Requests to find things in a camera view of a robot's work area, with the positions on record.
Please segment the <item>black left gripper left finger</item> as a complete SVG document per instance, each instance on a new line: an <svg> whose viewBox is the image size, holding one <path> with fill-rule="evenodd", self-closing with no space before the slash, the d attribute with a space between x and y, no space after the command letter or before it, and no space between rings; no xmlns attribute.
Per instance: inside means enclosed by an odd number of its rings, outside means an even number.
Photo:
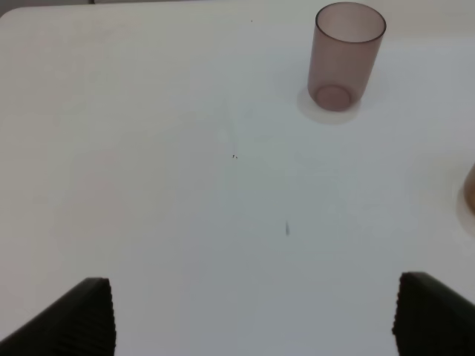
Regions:
<svg viewBox="0 0 475 356"><path fill-rule="evenodd" d="M1 341L2 355L113 355L109 279L88 277Z"/></svg>

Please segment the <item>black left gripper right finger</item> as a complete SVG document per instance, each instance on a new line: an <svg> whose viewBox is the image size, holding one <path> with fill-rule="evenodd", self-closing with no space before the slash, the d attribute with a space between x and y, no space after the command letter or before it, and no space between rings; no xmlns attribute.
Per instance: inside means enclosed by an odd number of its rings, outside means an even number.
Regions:
<svg viewBox="0 0 475 356"><path fill-rule="evenodd" d="M473 355L474 304L425 272L405 272L392 333L399 355Z"/></svg>

